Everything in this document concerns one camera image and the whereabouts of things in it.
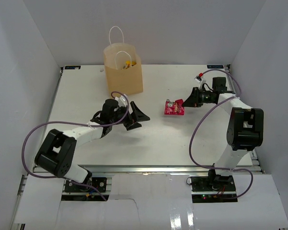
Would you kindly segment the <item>pink snack packet back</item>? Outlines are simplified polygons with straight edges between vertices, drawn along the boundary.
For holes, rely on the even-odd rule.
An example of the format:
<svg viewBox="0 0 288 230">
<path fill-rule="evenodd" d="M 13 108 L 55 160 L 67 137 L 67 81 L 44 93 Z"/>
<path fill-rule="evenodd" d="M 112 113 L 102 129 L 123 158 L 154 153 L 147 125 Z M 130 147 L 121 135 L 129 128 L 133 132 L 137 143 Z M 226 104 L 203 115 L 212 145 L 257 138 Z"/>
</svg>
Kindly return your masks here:
<svg viewBox="0 0 288 230">
<path fill-rule="evenodd" d="M 169 99 L 167 99 L 165 102 L 164 115 L 184 115 L 185 110 L 182 106 L 183 102 L 184 101 L 182 99 L 178 99 L 175 101 L 170 101 Z"/>
</svg>

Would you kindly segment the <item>small yellow snack bar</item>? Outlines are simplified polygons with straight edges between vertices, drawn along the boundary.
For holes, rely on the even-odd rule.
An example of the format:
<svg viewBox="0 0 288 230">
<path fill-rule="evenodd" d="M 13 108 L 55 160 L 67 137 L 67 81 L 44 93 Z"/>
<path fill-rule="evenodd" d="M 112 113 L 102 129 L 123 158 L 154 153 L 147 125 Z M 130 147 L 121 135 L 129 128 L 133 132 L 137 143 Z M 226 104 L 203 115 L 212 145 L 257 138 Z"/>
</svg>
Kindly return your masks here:
<svg viewBox="0 0 288 230">
<path fill-rule="evenodd" d="M 136 65 L 135 61 L 126 61 L 122 69 L 129 69 L 130 67 L 133 67 Z"/>
</svg>

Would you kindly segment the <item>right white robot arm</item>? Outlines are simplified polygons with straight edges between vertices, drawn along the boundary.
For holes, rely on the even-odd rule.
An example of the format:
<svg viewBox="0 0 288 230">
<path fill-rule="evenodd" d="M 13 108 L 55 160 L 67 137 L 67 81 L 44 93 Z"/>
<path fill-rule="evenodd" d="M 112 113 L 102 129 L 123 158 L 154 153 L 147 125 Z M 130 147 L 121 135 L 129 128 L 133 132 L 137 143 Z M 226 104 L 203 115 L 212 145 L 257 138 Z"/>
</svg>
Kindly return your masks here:
<svg viewBox="0 0 288 230">
<path fill-rule="evenodd" d="M 207 185 L 213 191 L 220 190 L 232 182 L 232 172 L 240 160 L 254 148 L 260 146 L 264 135 L 264 112 L 243 103 L 226 86 L 225 77 L 214 77 L 212 90 L 204 89 L 205 80 L 196 80 L 200 87 L 194 87 L 183 107 L 201 107 L 203 104 L 216 104 L 229 114 L 226 132 L 228 145 L 219 160 L 208 171 Z"/>
</svg>

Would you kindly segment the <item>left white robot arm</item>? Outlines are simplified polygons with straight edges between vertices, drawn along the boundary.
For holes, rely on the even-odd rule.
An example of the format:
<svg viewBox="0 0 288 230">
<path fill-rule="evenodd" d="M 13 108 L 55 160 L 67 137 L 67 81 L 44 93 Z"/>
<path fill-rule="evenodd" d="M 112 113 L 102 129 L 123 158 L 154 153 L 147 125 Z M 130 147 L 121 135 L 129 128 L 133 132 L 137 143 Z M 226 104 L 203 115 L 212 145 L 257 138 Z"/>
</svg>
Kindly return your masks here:
<svg viewBox="0 0 288 230">
<path fill-rule="evenodd" d="M 102 110 L 85 126 L 65 131 L 50 130 L 37 152 L 35 164 L 58 178 L 75 181 L 75 185 L 81 191 L 87 191 L 92 185 L 92 173 L 72 162 L 76 148 L 106 136 L 112 130 L 112 126 L 103 125 L 117 122 L 129 131 L 140 128 L 141 122 L 149 120 L 150 117 L 133 101 L 128 103 L 123 97 L 107 99 Z"/>
</svg>

